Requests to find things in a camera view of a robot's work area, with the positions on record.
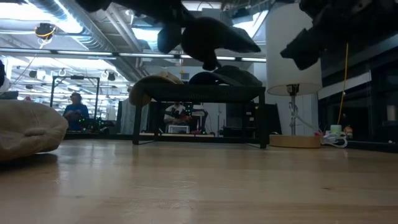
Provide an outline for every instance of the black metal frame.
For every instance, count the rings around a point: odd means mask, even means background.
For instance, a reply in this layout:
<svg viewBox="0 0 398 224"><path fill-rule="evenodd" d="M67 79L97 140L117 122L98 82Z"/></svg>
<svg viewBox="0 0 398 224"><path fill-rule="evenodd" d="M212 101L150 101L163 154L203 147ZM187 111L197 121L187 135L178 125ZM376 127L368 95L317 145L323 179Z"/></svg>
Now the black metal frame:
<svg viewBox="0 0 398 224"><path fill-rule="evenodd" d="M159 136L159 123L162 119L160 112L160 104L162 101L181 101L193 103L241 103L243 109L243 116L245 117L245 106L251 100L259 97L259 144L261 149L265 149L267 145L267 138L265 135L266 122L266 97L264 87L256 86L214 86L214 85L175 85L175 84L158 84L158 83L138 83L137 88L138 102L136 102L136 116L134 122L134 134L132 143L139 145L141 114L142 114L142 98L144 94L149 95L157 101L157 114L155 122L155 136L154 141L193 141L193 142L224 142L231 143L247 143L246 137L246 122L243 119L242 137L241 138L195 138L195 137L170 137Z"/></svg>
<svg viewBox="0 0 398 224"><path fill-rule="evenodd" d="M52 85L51 85L50 107L52 107L52 104L53 104L53 101L54 101L54 90L55 90L55 87L58 86L58 83L55 83L55 81L58 78L62 78L63 80L65 80L66 78L70 78L72 80L73 79L84 80L85 78L97 80L96 96L95 96L95 111L94 111L94 119L96 119L96 117L97 117L97 107L98 107L98 94L100 92L100 78L98 78L98 77L80 77L80 76L53 76L52 77Z"/></svg>

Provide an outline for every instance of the ceiling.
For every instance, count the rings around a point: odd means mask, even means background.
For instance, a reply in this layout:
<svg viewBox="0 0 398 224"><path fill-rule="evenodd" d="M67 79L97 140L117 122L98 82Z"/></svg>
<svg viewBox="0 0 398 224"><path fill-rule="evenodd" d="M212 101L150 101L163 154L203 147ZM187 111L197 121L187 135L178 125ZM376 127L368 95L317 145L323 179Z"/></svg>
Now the ceiling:
<svg viewBox="0 0 398 224"><path fill-rule="evenodd" d="M4 3L0 0L0 47L38 49L43 40L34 34L34 29L41 22L55 24L57 29L50 42L43 45L49 50L79 50L108 52L145 52L158 53L156 37L161 29L160 24L151 24L150 18L134 17L134 13L117 4L112 4L107 11L87 14L74 1L67 0L29 0L29 4ZM239 54L240 57L265 57L265 15L259 6L267 1L252 1L251 14L246 16L246 22L235 26L246 29L253 40L262 48L257 54ZM187 8L194 10L198 16L212 16L217 19L232 22L229 16L233 6L246 6L244 1L184 1ZM62 15L51 11L54 7L63 10ZM229 7L229 11L220 8ZM182 53L177 47L172 53ZM236 56L237 53L228 50L217 50L218 56ZM103 118L109 118L113 109L117 110L118 101L127 98L127 88L138 79L168 71L180 76L189 73L190 77L202 71L202 64L196 60L130 58L102 60L100 58L48 58L24 54L0 55L0 59L8 65L7 75L13 83L12 89L20 91L21 99L30 96L35 101L49 104L52 77L56 75L83 76L83 80L57 79L55 88L55 108L62 112L69 104L68 96L74 91L83 94L85 103L94 111L96 80L99 78L99 103ZM247 69L249 62L222 62L223 65L235 65ZM29 76L37 72L37 77ZM115 81L109 81L109 74L115 74Z"/></svg>

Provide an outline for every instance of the lamp base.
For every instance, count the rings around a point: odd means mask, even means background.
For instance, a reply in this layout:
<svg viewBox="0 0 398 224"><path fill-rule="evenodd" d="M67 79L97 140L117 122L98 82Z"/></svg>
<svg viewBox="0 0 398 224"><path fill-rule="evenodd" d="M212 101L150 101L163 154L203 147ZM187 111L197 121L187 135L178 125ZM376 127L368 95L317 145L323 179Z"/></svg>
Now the lamp base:
<svg viewBox="0 0 398 224"><path fill-rule="evenodd" d="M269 136L269 145L299 149L319 149L321 148L321 139L320 136L286 136L271 134Z"/></svg>

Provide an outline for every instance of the ductwork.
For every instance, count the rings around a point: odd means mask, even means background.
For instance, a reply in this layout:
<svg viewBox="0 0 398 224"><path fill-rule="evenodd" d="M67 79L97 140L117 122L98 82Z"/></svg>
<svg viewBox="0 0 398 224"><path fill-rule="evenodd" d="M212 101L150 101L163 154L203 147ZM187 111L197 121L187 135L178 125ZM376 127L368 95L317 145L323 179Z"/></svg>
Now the ductwork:
<svg viewBox="0 0 398 224"><path fill-rule="evenodd" d="M90 51L99 52L116 52L116 47L106 38L95 23L90 19L87 13L75 2L71 0L29 0L44 12L53 15L55 18L64 21L68 19L68 11L70 15L75 18L83 27L81 34L88 35L88 37L74 37L77 41L82 43ZM122 76L130 82L136 82L143 76L146 76L146 71L136 68L125 58L117 58L116 60L108 61L118 68Z"/></svg>

